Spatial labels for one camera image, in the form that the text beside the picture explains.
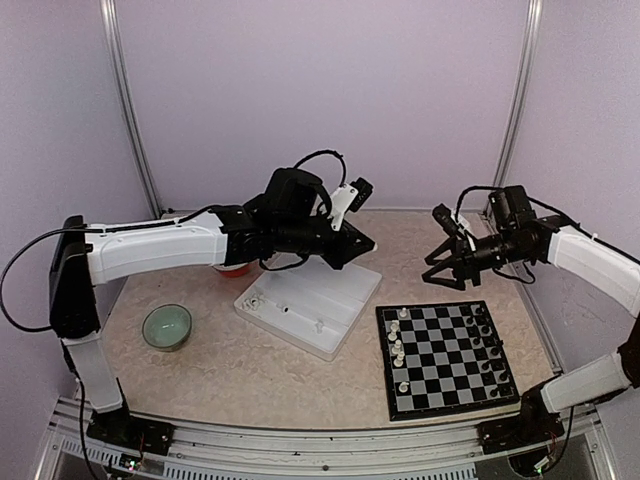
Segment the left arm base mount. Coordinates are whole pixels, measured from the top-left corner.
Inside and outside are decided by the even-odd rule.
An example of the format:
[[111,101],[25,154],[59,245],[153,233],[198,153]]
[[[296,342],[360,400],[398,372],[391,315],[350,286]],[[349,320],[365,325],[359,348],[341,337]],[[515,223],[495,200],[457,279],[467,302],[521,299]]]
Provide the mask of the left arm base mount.
[[172,424],[157,420],[96,416],[89,423],[87,436],[109,445],[167,456],[174,431]]

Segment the black white chess board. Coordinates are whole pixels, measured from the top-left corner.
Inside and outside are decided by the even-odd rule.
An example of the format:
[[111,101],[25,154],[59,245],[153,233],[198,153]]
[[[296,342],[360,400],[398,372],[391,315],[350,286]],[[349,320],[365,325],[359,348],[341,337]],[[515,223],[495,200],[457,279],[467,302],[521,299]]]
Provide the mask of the black white chess board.
[[[413,305],[383,305],[375,309],[389,418],[392,422],[422,420],[464,414],[513,405],[503,402],[472,402],[469,383],[458,346],[458,327],[463,326],[459,307],[483,300]],[[408,317],[400,320],[398,312],[406,307]],[[403,344],[404,364],[396,368],[388,340],[390,325],[400,324],[398,339]],[[400,393],[401,382],[409,383]]]

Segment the white divided plastic tray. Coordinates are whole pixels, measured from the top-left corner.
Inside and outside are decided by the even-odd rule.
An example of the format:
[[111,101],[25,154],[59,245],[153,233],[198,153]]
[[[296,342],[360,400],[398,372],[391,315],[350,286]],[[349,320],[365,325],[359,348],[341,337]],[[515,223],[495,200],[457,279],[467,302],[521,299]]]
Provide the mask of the white divided plastic tray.
[[[234,301],[245,320],[326,361],[335,359],[379,288],[382,275],[347,264],[334,270],[317,256],[287,270],[297,257],[278,254]],[[262,294],[266,302],[257,311],[243,311],[246,296]]]

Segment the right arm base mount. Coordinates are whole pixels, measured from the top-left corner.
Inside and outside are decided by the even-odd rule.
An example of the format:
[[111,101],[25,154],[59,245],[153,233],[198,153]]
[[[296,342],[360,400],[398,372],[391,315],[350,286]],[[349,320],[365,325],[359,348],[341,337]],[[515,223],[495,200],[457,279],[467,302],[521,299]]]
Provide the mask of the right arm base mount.
[[559,418],[527,423],[519,416],[482,422],[477,426],[485,455],[523,448],[560,437],[565,433]]

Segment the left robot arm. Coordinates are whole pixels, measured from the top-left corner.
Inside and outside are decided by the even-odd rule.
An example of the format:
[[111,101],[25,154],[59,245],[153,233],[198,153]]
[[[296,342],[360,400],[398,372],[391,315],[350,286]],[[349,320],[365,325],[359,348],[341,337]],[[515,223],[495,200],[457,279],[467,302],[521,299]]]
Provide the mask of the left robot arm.
[[140,273],[185,266],[265,263],[276,253],[320,257],[334,270],[372,251],[345,219],[373,192],[359,178],[328,193],[300,168],[278,168],[266,190],[242,205],[210,205],[179,218],[118,225],[68,218],[49,272],[49,322],[85,388],[102,430],[121,445],[140,434],[106,358],[94,288]]

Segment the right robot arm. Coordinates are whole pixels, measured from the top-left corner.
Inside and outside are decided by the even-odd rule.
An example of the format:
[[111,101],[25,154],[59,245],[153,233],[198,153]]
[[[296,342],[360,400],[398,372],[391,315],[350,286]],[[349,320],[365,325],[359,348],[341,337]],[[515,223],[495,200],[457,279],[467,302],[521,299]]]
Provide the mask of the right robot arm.
[[[550,265],[570,274],[639,317],[639,261],[587,232],[568,214],[530,196],[521,185],[485,187],[495,232],[479,237],[458,207],[436,206],[432,215],[447,235],[425,259],[427,284],[463,291],[477,286],[485,270],[509,264]],[[527,391],[511,426],[523,444],[546,432],[551,418],[583,403],[602,401],[639,386],[639,327],[604,354]]]

